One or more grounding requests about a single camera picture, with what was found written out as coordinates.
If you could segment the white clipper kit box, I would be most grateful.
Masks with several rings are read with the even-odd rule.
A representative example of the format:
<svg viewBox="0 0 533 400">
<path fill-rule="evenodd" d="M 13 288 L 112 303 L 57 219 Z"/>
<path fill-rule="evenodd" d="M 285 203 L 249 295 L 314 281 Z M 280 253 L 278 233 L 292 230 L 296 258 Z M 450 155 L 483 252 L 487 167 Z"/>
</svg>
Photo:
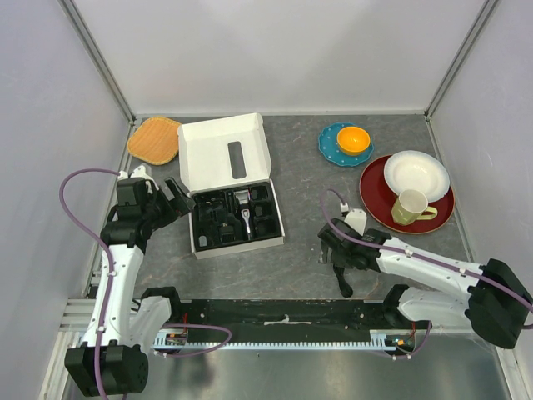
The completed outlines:
<svg viewBox="0 0 533 400">
<path fill-rule="evenodd" d="M 241 253 L 282 245 L 285 231 L 276 190 L 271 180 L 271 157 L 262 116 L 249 113 L 234 117 L 192 122 L 178 128 L 180 179 L 196 205 L 189 216 L 192 254 L 198 258 Z M 244 222 L 237 208 L 234 192 L 267 186 L 271 217 L 254 218 L 251 200 L 253 239 L 248 240 Z M 276 235 L 258 237 L 256 222 L 273 219 Z M 221 243 L 218 228 L 232 225 L 235 240 Z M 207 237 L 200 247 L 198 238 Z"/>
</svg>

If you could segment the black clipper guard comb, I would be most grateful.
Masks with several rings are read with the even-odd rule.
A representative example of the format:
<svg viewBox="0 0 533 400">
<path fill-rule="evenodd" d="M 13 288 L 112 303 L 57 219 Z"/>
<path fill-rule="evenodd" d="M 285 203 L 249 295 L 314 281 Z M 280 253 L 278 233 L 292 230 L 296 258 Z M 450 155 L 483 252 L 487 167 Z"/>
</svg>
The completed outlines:
<svg viewBox="0 0 533 400">
<path fill-rule="evenodd" d="M 254 218 L 270 218 L 274 211 L 269 202 L 257 202 L 253 206 Z"/>
<path fill-rule="evenodd" d="M 251 200 L 254 202 L 268 201 L 270 192 L 267 186 L 255 186 L 250 188 Z"/>
<path fill-rule="evenodd" d="M 256 233 L 259 238 L 266 238 L 277 233 L 277 225 L 273 219 L 264 219 L 256 222 Z"/>
</svg>

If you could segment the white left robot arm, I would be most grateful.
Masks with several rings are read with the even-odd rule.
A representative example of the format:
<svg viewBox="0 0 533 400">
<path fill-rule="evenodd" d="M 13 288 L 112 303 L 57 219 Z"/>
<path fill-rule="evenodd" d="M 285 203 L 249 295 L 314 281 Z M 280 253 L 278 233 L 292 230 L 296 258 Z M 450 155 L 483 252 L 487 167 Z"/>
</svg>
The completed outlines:
<svg viewBox="0 0 533 400">
<path fill-rule="evenodd" d="M 182 320 L 174 287 L 149 288 L 132 310 L 137 274 L 147 242 L 159 228 L 187 215 L 193 201 L 169 177 L 168 198 L 148 165 L 117 175 L 117 202 L 93 238 L 102 248 L 97 295 L 81 343 L 67 350 L 65 367 L 85 397 L 140 393 L 147 384 L 148 355 L 163 327 Z"/>
</svg>

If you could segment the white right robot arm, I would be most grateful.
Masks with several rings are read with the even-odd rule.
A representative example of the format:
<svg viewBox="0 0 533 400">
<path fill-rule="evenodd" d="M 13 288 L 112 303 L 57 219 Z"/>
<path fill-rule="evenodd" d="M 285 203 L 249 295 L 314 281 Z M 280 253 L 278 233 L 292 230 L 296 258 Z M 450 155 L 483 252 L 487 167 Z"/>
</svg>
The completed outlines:
<svg viewBox="0 0 533 400">
<path fill-rule="evenodd" d="M 423 251 L 386 232 L 354 228 L 347 214 L 333 218 L 319 231 L 321 260 L 330 263 L 341 295 L 353 290 L 346 269 L 396 275 L 427 287 L 395 285 L 381 307 L 391 328 L 429 321 L 433 326 L 467 328 L 505 349 L 515 347 L 532 308 L 532 297 L 511 268 L 497 259 L 485 264 L 462 262 Z"/>
</svg>

